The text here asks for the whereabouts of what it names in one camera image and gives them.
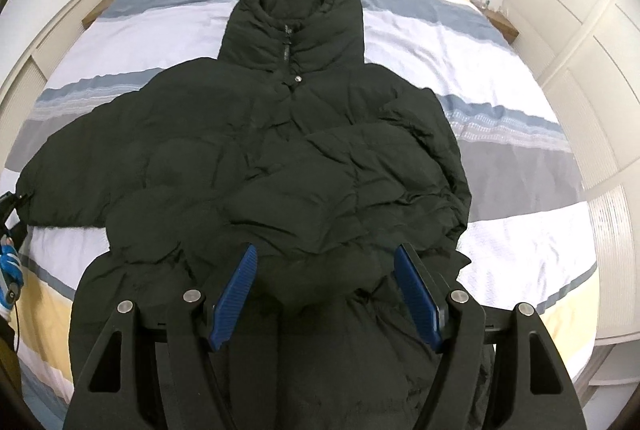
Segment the striped bedspread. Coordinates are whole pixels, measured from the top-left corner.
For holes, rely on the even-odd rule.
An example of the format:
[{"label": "striped bedspread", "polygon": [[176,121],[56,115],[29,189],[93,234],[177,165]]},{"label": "striped bedspread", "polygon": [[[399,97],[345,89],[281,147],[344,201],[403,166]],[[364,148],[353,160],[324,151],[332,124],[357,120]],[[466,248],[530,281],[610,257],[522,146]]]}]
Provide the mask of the striped bedspread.
[{"label": "striped bedspread", "polygon": [[[237,0],[116,0],[69,50],[22,126],[0,178],[12,190],[46,138],[164,68],[215,58]],[[366,61],[439,96],[460,143],[473,200],[459,250],[462,282],[481,304],[533,304],[567,369],[593,349],[598,271],[580,174],[527,67],[468,0],[362,0]],[[68,328],[86,266],[108,250],[103,229],[33,229],[20,359],[38,402],[60,418],[73,386]]]}]

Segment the metal screw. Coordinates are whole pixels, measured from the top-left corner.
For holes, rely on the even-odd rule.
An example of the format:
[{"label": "metal screw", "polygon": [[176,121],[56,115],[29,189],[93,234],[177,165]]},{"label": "metal screw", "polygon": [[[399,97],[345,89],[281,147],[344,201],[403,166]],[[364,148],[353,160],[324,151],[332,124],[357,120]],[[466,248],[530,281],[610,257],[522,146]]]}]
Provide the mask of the metal screw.
[{"label": "metal screw", "polygon": [[125,300],[118,304],[119,313],[126,314],[132,309],[133,309],[133,302],[131,300]]},{"label": "metal screw", "polygon": [[451,299],[458,304],[466,304],[469,301],[469,295],[457,289],[451,293]]},{"label": "metal screw", "polygon": [[532,315],[533,313],[536,312],[536,310],[530,304],[520,304],[520,305],[518,305],[518,311],[520,311],[525,316],[530,316],[530,315]]},{"label": "metal screw", "polygon": [[186,291],[184,293],[184,295],[182,295],[182,299],[185,302],[197,302],[198,300],[200,300],[200,297],[202,295],[200,294],[200,291],[198,291],[197,289],[189,289],[188,291]]}]

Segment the gloved hand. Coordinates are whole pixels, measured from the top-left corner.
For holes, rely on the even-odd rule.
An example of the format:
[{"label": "gloved hand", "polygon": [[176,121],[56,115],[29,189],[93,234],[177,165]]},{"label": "gloved hand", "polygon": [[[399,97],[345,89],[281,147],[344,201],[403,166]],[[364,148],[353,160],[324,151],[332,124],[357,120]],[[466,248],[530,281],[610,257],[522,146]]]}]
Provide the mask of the gloved hand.
[{"label": "gloved hand", "polygon": [[[18,259],[17,252],[14,248],[14,241],[11,238],[3,236],[0,240],[0,272],[2,272],[4,282],[9,285],[11,282],[17,283],[22,289],[24,285],[24,277],[22,275],[22,267]],[[0,315],[7,321],[11,320],[11,310],[14,308],[12,303],[6,302],[4,294],[0,294]]]}]

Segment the nightstand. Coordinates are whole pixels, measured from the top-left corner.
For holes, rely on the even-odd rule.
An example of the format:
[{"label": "nightstand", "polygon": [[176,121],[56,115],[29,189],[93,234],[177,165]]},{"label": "nightstand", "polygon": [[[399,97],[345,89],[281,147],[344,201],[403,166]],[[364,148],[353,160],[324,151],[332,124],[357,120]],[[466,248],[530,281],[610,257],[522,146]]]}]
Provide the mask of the nightstand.
[{"label": "nightstand", "polygon": [[491,22],[492,26],[502,33],[504,39],[507,40],[509,45],[513,44],[513,41],[518,37],[519,32],[507,18],[500,13],[489,9],[482,11],[482,14]]},{"label": "nightstand", "polygon": [[82,26],[84,27],[84,30],[87,30],[89,28],[89,26],[95,22],[95,19],[100,16],[103,12],[105,12],[105,10],[107,10],[107,7],[109,7],[111,4],[113,4],[115,0],[103,0],[102,2],[100,2],[97,6],[95,6],[89,13],[87,16],[85,16],[82,19]]}]

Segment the dark green puffer jacket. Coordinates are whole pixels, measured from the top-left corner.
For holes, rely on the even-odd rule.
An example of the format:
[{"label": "dark green puffer jacket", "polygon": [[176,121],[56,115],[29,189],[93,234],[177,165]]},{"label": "dark green puffer jacket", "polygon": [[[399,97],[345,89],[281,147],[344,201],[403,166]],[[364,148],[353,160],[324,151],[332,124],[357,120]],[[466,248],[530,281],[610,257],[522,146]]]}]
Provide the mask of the dark green puffer jacket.
[{"label": "dark green puffer jacket", "polygon": [[75,378],[121,300],[164,304],[252,242],[258,277],[214,361],[239,428],[412,427],[438,359],[393,252],[410,242],[454,280],[471,196],[434,93],[364,63],[360,0],[240,0],[217,60],[76,119],[17,191],[28,224],[107,230],[73,304]]}]

